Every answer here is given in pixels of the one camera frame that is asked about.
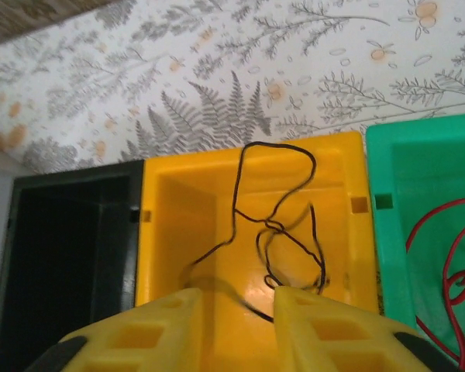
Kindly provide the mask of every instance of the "fern leaf pattern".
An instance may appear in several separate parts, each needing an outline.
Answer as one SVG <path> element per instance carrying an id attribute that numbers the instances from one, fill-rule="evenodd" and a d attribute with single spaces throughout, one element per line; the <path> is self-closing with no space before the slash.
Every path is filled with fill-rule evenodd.
<path id="1" fill-rule="evenodd" d="M 228 104 L 228 124 L 231 127 L 230 139 L 226 143 L 228 146 L 235 146 L 251 142 L 251 133 L 246 133 L 245 121 L 245 100 L 243 98 L 243 91 L 239 82 L 238 76 L 232 71 L 232 90 L 229 96 Z"/>
<path id="2" fill-rule="evenodd" d="M 119 161 L 131 161 L 169 153 L 198 152 L 242 146 L 255 135 L 271 136 L 270 118 L 262 107 L 260 82 L 246 103 L 236 72 L 232 88 L 222 97 L 220 91 L 189 82 L 198 94 L 194 106 L 162 91 L 163 108 L 147 106 L 148 122 L 136 120 L 136 141 L 127 140 Z"/>
<path id="3" fill-rule="evenodd" d="M 170 118 L 173 120 L 180 134 L 192 134 L 193 129 L 200 123 L 200 113 L 187 102 L 169 97 L 162 91 L 162 102 Z"/>
<path id="4" fill-rule="evenodd" d="M 260 82 L 257 82 L 257 87 L 253 93 L 250 103 L 248 104 L 248 109 L 246 110 L 246 117 L 258 124 L 262 132 L 266 136 L 270 136 L 270 118 L 266 118 L 264 110 L 262 109 L 262 104 L 260 102 Z"/>

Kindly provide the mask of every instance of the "black wire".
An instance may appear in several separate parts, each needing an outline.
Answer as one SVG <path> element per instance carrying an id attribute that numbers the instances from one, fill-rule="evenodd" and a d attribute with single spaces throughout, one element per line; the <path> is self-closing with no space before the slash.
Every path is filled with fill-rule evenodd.
<path id="1" fill-rule="evenodd" d="M 249 217 L 247 214 L 241 212 L 236 207 L 236 204 L 237 204 L 237 201 L 238 201 L 239 183 L 241 182 L 241 175 L 242 175 L 242 172 L 243 172 L 243 163 L 244 163 L 245 154 L 246 154 L 246 151 L 249 148 L 254 147 L 254 146 L 264 146 L 264 147 L 270 147 L 270 148 L 274 148 L 274 149 L 293 150 L 293 151 L 296 151 L 296 152 L 299 152 L 299 153 L 302 153 L 302 154 L 306 155 L 309 158 L 309 160 L 312 162 L 312 168 L 310 170 L 310 175 L 303 182 L 301 182 L 299 185 L 292 188 L 291 190 L 288 190 L 285 194 L 283 194 L 283 196 L 279 199 L 279 201 L 276 203 L 276 205 L 272 209 L 272 212 L 265 219 L 254 219 L 252 217 Z M 307 287 L 302 288 L 302 289 L 305 289 L 305 290 L 308 290 L 308 289 L 311 289 L 311 288 L 317 288 L 317 293 L 320 295 L 322 293 L 324 287 L 326 286 L 326 283 L 329 283 L 329 281 L 328 281 L 328 278 L 326 277 L 326 269 L 325 269 L 326 268 L 326 259 L 324 257 L 323 252 L 322 252 L 322 248 L 321 248 L 321 246 L 319 244 L 319 241 L 317 239 L 317 229 L 316 229 L 316 221 L 315 221 L 315 209 L 314 209 L 312 203 L 308 204 L 308 210 L 310 211 L 310 217 L 311 217 L 311 221 L 312 221 L 312 238 L 313 238 L 313 241 L 315 243 L 315 247 L 316 247 L 316 249 L 318 251 L 318 254 L 319 254 L 320 258 L 318 258 L 317 255 L 315 255 L 304 244 L 302 244 L 299 240 L 294 238 L 288 232 L 288 230 L 293 229 L 299 223 L 301 223 L 301 221 L 305 218 L 305 216 L 307 214 L 306 211 L 304 211 L 301 214 L 300 218 L 298 218 L 297 221 L 295 221 L 289 227 L 285 227 L 282 223 L 272 219 L 277 214 L 277 210 L 281 207 L 282 203 L 284 203 L 284 201 L 289 196 L 291 196 L 292 194 L 300 191 L 302 188 L 304 188 L 307 184 L 309 184 L 312 181 L 313 177 L 315 176 L 316 167 L 317 167 L 317 161 L 315 160 L 315 157 L 313 156 L 313 154 L 310 153 L 309 151 L 301 148 L 301 147 L 298 147 L 298 146 L 289 145 L 289 144 L 285 144 L 285 143 L 266 143 L 266 142 L 260 142 L 260 141 L 248 143 L 247 145 L 245 145 L 244 148 L 241 149 L 241 153 L 239 155 L 238 171 L 236 173 L 236 182 L 234 184 L 234 190 L 233 190 L 233 193 L 232 193 L 232 208 L 231 208 L 232 233 L 231 233 L 231 236 L 229 237 L 229 239 L 227 239 L 227 240 L 217 244 L 213 248 L 211 248 L 203 256 L 201 256 L 198 259 L 196 259 L 195 261 L 191 262 L 188 265 L 188 275 L 191 275 L 191 272 L 192 272 L 193 268 L 196 265 L 201 263 L 203 260 L 206 260 L 214 252 L 216 252 L 219 248 L 221 248 L 223 246 L 228 246 L 229 244 L 231 244 L 234 241 L 234 239 L 236 238 L 236 234 L 237 234 L 236 214 L 238 214 L 238 215 L 240 215 L 241 217 L 243 217 L 244 219 L 246 219 L 246 220 L 248 220 L 250 222 L 255 222 L 255 223 L 262 222 L 265 225 L 265 229 L 260 230 L 258 232 L 258 234 L 257 234 L 257 237 L 255 238 L 255 247 L 257 248 L 258 257 L 263 262 L 263 264 L 265 264 L 265 267 L 266 267 L 266 270 L 267 270 L 267 275 L 265 275 L 265 277 L 263 277 L 263 282 L 265 283 L 266 286 L 268 286 L 271 289 L 275 289 L 275 286 L 272 285 L 272 283 L 270 283 L 270 280 L 274 281 L 277 284 L 277 286 L 285 285 L 285 284 L 282 283 L 281 280 L 279 280 L 279 278 L 277 278 L 275 276 L 274 272 L 270 268 L 270 259 L 269 259 L 269 247 L 270 247 L 271 242 L 274 240 L 274 237 L 278 236 L 278 235 L 284 235 L 287 238 L 289 238 L 289 240 L 291 240 L 294 244 L 296 244 L 298 247 L 300 247 L 306 254 L 308 254 L 317 263 L 317 265 L 320 267 L 320 271 L 321 271 L 320 276 L 315 279 L 315 281 L 313 282 L 312 285 L 309 285 Z M 263 255 L 262 255 L 262 248 L 260 246 L 261 237 L 262 237 L 263 234 L 268 233 L 268 232 L 270 233 L 270 236 L 269 236 L 265 246 L 263 247 Z M 259 317 L 261 317 L 264 320 L 267 320 L 268 322 L 274 322 L 273 317 L 271 317 L 271 316 L 263 313 L 262 311 L 258 310 L 257 308 L 252 306 L 250 303 L 248 303 L 244 298 L 240 298 L 239 302 L 243 306 L 248 308 L 251 312 L 253 312 L 255 315 L 258 315 Z"/>

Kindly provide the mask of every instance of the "red wire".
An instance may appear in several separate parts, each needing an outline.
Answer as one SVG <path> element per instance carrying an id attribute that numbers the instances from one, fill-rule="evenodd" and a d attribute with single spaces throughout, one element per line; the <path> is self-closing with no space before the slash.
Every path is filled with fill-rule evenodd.
<path id="1" fill-rule="evenodd" d="M 428 212 L 424 215 L 413 227 L 412 231 L 410 232 L 410 236 L 406 241 L 406 251 L 410 250 L 412 246 L 413 239 L 417 235 L 417 232 L 420 230 L 422 225 L 427 222 L 431 217 L 434 215 L 457 205 L 465 204 L 465 198 L 457 199 L 454 201 L 450 201 L 445 203 L 437 208 L 434 208 L 432 211 Z M 462 238 L 465 237 L 465 227 L 462 229 L 460 234 L 455 238 L 453 245 L 451 246 L 451 250 L 448 253 L 448 257 L 446 258 L 446 262 L 443 268 L 443 297 L 445 302 L 446 313 L 448 314 L 449 321 L 453 326 L 453 331 L 455 332 L 456 341 L 458 342 L 460 348 L 460 356 L 457 356 L 452 350 L 450 350 L 446 345 L 444 345 L 436 335 L 434 335 L 431 330 L 424 324 L 424 322 L 419 318 L 416 317 L 417 324 L 422 330 L 425 332 L 427 336 L 446 354 L 452 357 L 456 362 L 459 363 L 459 367 L 461 370 L 465 370 L 465 335 L 463 334 L 463 330 L 456 319 L 455 313 L 453 311 L 453 306 L 458 305 L 461 302 L 465 301 L 465 288 L 462 292 L 456 296 L 455 298 L 450 298 L 450 288 L 453 284 L 455 284 L 459 279 L 462 279 L 460 284 L 465 284 L 465 270 L 459 271 L 455 273 L 450 278 L 448 278 L 448 270 L 450 268 L 451 261 L 453 259 L 453 255 L 456 251 L 456 248 L 460 244 Z"/>

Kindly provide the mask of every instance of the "black plastic bin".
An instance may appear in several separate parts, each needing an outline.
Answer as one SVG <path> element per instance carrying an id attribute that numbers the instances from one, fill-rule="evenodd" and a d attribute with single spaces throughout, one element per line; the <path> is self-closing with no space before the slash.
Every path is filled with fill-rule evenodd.
<path id="1" fill-rule="evenodd" d="M 0 273 L 0 371 L 134 306 L 143 161 L 18 178 Z"/>

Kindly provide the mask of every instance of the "green plastic bin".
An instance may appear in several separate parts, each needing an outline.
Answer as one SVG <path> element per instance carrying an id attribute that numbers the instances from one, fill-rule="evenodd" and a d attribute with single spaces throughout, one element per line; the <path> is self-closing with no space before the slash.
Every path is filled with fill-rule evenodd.
<path id="1" fill-rule="evenodd" d="M 367 161 L 384 312 L 415 328 L 417 315 L 458 354 L 443 302 L 442 272 L 451 245 L 465 226 L 465 205 L 432 217 L 408 254 L 405 242 L 431 209 L 465 198 L 465 115 L 370 127 Z M 465 238 L 450 274 L 464 269 Z M 462 289 L 452 289 L 452 297 Z M 453 310 L 465 332 L 465 302 Z"/>

